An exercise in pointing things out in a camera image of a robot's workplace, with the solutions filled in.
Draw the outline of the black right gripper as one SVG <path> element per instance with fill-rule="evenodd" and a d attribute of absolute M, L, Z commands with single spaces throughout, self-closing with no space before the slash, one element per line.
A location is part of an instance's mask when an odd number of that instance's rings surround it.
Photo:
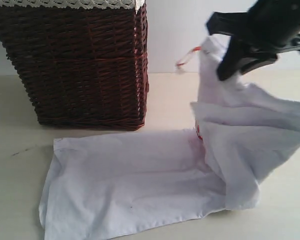
<path fill-rule="evenodd" d="M 231 36 L 216 70 L 226 81 L 274 64 L 277 54 L 300 53 L 300 0 L 258 0 L 246 12 L 214 12 L 206 28 L 210 36 Z"/>

